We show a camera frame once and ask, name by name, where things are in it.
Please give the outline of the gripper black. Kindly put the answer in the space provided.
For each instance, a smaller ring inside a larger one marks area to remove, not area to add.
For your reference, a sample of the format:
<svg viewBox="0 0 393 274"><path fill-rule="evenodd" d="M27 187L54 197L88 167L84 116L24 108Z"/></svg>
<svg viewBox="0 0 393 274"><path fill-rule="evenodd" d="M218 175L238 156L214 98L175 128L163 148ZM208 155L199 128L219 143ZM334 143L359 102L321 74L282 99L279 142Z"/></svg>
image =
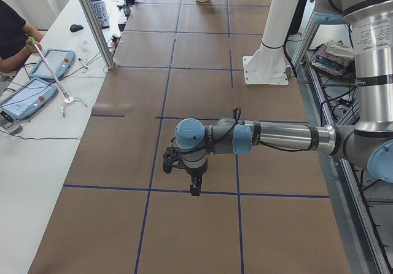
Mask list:
<svg viewBox="0 0 393 274"><path fill-rule="evenodd" d="M201 185L202 185L202 175L208 169L208 161L205 160L204 163L188 162L184 160L185 170L191 175L192 182L190 185L190 193L192 196L200 196Z"/></svg>

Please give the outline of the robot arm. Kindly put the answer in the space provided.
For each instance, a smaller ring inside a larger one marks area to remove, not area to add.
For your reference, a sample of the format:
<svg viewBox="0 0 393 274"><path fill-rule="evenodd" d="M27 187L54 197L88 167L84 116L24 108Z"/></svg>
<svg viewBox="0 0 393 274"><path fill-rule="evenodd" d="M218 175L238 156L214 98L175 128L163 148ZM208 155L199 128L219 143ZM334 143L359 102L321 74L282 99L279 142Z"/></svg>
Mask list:
<svg viewBox="0 0 393 274"><path fill-rule="evenodd" d="M163 170L185 170L192 195L201 192L209 154L245 154L258 145L321 151L392 181L392 0L316 0L314 11L337 15L352 27L359 121L314 127L224 117L205 126L184 119L163 156Z"/></svg>

